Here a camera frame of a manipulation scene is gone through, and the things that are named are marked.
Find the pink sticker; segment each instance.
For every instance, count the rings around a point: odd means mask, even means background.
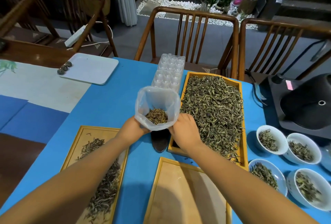
[[[286,85],[287,85],[287,89],[293,90],[293,86],[292,86],[292,82],[291,81],[286,80]]]

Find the person's left hand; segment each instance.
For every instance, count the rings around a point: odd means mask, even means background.
[[[118,131],[116,138],[125,141],[128,145],[135,143],[141,136],[149,133],[147,128],[141,128],[140,123],[132,116]]]

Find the yellow wooden tray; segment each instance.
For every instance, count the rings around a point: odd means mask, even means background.
[[[229,78],[226,78],[226,77],[221,76],[221,75],[216,75],[216,74],[208,74],[208,73],[205,73],[205,72],[190,72],[189,71],[189,72],[187,72],[187,75],[186,75],[184,88],[183,88],[183,92],[182,92],[180,100],[182,101],[184,99],[184,94],[185,94],[185,91],[186,91],[187,82],[188,82],[188,79],[191,76],[203,77],[203,76],[207,76],[207,75],[222,77],[226,83],[237,87],[240,91],[241,98],[243,98],[243,93],[242,93],[242,88],[241,88],[241,82],[240,81],[231,80]],[[239,156],[238,157],[239,163],[237,163],[237,164],[239,166],[241,166],[242,168],[244,168],[246,171],[248,171],[247,141],[246,141],[246,131],[245,131],[245,120],[244,120],[244,118],[243,118],[242,127],[243,127],[243,129],[242,129],[242,133],[241,133],[241,136],[240,136],[239,148],[238,148],[238,151],[237,151],[237,154]],[[174,153],[174,154],[189,157],[188,154],[185,153],[182,149],[180,149],[179,147],[174,146],[174,139],[173,139],[172,136],[171,136],[171,139],[170,139],[170,142],[169,142],[169,145],[168,145],[168,151],[171,152],[171,153]]]
[[[64,163],[62,165],[61,171],[73,163],[76,162],[76,159],[81,155],[81,149],[84,145],[86,145],[89,141],[93,141],[93,138],[99,138],[104,139],[105,142],[108,140],[114,138],[116,134],[118,133],[119,128],[108,128],[108,127],[97,127],[97,126],[81,126],[78,130],[78,133],[75,137],[75,140],[72,143],[72,146],[69,150],[69,153],[64,160]],[[103,215],[100,214],[96,220],[93,222],[94,224],[110,224],[113,221],[114,213],[115,213],[115,207],[119,196],[119,191],[121,189],[122,180],[124,176],[124,170],[126,167],[126,161],[128,156],[129,149],[125,150],[120,154],[118,157],[118,163],[121,166],[121,172],[119,174],[119,185],[118,185],[118,191],[115,196],[114,203],[111,206],[110,213]],[[82,213],[76,224],[90,224],[91,222],[89,219],[85,219],[85,214],[87,212],[87,209]]]
[[[144,224],[230,224],[231,207],[198,167],[161,157]]]

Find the staircase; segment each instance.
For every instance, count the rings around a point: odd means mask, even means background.
[[[331,29],[331,0],[283,0],[272,20]]]

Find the translucent plastic bag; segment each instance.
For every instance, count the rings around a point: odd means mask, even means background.
[[[163,109],[166,112],[168,116],[167,123],[155,125],[145,117],[149,110],[154,108]],[[146,86],[138,92],[134,117],[147,129],[159,131],[175,124],[179,116],[179,109],[180,98],[174,90]]]

